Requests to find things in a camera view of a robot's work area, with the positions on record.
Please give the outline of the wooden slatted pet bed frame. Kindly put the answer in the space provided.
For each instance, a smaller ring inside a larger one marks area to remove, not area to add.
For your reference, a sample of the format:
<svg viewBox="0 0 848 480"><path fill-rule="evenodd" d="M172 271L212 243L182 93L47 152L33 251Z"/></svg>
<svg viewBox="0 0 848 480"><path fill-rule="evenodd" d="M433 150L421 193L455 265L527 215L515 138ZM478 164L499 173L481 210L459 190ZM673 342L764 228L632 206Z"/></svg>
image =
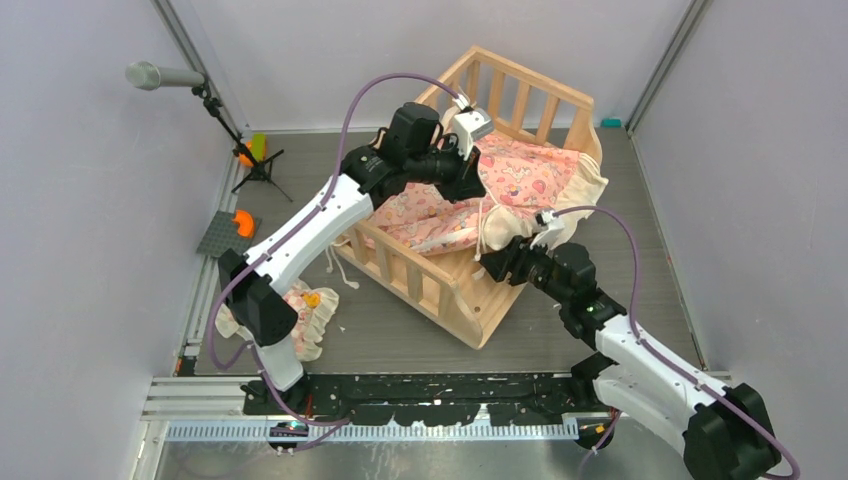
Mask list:
<svg viewBox="0 0 848 480"><path fill-rule="evenodd" d="M585 152L602 163L590 96L479 46L441 76L492 118L494 132L522 142ZM346 231L333 252L405 303L478 349L520 294L496 282L473 249L423 256L366 220Z"/></svg>

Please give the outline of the pink printed cushion with ties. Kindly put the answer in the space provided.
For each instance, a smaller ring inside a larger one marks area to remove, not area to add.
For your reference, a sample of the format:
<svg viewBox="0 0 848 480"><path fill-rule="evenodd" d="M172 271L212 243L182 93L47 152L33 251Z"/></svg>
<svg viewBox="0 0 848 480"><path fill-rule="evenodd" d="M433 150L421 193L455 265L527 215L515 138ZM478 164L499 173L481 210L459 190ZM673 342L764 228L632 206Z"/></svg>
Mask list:
<svg viewBox="0 0 848 480"><path fill-rule="evenodd" d="M423 256L468 249L481 255L503 248L516 235L532 235L538 211L576 207L562 218L556 241L563 243L609 183L600 162L578 150L535 145L499 132L477 146L484 197L450 203L433 185L410 184L368 223Z"/></svg>

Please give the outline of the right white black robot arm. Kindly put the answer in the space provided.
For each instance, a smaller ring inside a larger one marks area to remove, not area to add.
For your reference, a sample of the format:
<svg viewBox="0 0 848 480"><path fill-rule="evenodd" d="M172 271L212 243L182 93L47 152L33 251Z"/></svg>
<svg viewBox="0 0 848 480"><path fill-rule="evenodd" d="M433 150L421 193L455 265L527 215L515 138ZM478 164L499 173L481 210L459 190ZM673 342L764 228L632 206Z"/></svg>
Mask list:
<svg viewBox="0 0 848 480"><path fill-rule="evenodd" d="M660 345L598 286L584 246L548 250L516 236L480 263L497 282L528 284L553 299L566 330L593 349L572 368L570 392L580 408L604 404L631 417L670 445L694 479L758 479L781 462L761 395Z"/></svg>

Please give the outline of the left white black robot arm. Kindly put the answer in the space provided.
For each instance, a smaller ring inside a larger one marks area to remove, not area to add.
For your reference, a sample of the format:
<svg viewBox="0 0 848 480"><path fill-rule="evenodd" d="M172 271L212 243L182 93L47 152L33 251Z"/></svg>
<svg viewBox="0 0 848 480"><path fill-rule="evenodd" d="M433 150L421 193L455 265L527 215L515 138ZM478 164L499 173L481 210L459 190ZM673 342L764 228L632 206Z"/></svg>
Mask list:
<svg viewBox="0 0 848 480"><path fill-rule="evenodd" d="M307 398L292 337L299 315L284 299L303 270L410 184L433 185L451 203L483 197L475 143L493 130L481 109L464 107L444 125L433 108L407 102L374 141L345 155L339 174L284 226L244 254L219 257L223 301L253 343L268 400L280 412L298 412Z"/></svg>

